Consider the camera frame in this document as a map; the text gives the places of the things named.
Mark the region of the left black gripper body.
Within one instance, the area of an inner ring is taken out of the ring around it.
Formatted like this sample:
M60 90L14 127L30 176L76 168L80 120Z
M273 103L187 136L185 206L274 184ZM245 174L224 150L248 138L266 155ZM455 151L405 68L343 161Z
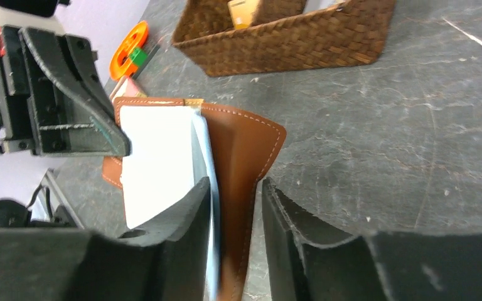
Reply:
M6 152L28 151L35 156L27 99L30 89L16 26L0 27L0 121Z

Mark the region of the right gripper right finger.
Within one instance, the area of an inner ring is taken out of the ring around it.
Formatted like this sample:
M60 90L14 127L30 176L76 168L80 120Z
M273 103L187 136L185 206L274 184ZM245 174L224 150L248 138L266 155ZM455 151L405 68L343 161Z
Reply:
M482 300L482 233L349 234L262 183L273 300Z

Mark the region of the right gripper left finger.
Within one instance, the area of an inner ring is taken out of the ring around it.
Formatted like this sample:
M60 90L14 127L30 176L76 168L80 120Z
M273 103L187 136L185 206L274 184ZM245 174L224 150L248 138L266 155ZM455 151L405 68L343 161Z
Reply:
M201 300L210 196L204 177L118 239L35 223L22 204L0 200L0 300Z

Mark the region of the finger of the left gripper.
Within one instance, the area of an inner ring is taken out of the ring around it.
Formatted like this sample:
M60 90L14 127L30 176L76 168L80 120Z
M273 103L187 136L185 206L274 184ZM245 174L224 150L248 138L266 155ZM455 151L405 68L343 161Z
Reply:
M126 156L130 142L95 67L88 39L36 28L19 38L29 83L34 153L41 156Z

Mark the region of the brown leather card holder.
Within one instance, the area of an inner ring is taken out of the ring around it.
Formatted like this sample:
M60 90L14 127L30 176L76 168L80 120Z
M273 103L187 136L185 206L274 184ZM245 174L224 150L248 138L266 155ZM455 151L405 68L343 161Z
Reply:
M257 185L281 150L285 128L202 99L117 97L113 106L131 153L106 157L102 176L123 193L127 227L137 228L165 212L201 178L209 178L210 297L240 300Z

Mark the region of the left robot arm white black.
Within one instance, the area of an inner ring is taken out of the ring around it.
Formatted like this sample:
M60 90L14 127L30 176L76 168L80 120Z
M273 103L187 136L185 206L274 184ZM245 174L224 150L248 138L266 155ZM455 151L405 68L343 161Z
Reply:
M88 39L0 27L0 154L127 156Z

